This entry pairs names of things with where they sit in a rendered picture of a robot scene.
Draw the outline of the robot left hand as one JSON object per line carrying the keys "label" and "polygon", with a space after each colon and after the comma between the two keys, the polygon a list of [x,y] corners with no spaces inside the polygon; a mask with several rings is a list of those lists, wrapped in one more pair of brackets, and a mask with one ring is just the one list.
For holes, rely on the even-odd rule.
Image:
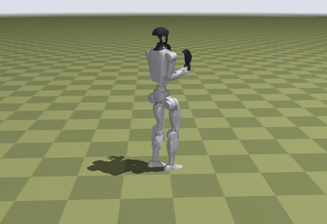
{"label": "robot left hand", "polygon": [[169,44],[165,44],[164,46],[166,47],[166,49],[171,51],[171,46]]}

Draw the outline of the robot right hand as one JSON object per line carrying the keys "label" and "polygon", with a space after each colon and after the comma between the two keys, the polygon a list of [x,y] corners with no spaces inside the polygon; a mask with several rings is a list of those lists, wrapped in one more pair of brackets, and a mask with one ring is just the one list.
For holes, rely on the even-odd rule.
{"label": "robot right hand", "polygon": [[191,55],[190,51],[187,50],[187,49],[183,50],[182,52],[184,53],[184,57],[185,57],[184,58],[184,60],[185,60],[184,67],[187,66],[188,67],[188,71],[190,71],[191,70],[190,62],[191,62],[191,59],[192,59],[192,55]]}

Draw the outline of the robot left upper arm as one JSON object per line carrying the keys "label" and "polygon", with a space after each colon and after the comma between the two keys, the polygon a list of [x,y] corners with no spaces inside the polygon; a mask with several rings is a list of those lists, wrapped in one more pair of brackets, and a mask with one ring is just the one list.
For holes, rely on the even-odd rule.
{"label": "robot left upper arm", "polygon": [[145,52],[145,55],[146,55],[146,57],[147,57],[147,59],[148,59],[148,63],[149,63],[149,52],[150,52],[150,50],[147,50],[147,51]]}

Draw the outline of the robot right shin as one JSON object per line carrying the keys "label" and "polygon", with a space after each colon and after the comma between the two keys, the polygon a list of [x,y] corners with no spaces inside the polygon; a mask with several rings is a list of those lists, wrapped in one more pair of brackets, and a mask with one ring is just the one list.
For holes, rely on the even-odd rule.
{"label": "robot right shin", "polygon": [[170,139],[167,140],[167,151],[169,154],[169,164],[174,166],[174,160],[178,149],[179,133],[172,132]]}

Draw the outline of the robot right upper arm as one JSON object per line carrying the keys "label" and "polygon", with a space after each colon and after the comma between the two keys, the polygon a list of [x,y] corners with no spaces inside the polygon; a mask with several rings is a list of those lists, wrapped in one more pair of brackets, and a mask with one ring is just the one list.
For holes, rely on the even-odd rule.
{"label": "robot right upper arm", "polygon": [[165,52],[166,60],[168,61],[167,65],[167,78],[171,80],[171,75],[175,69],[175,63],[177,61],[177,55],[175,52]]}

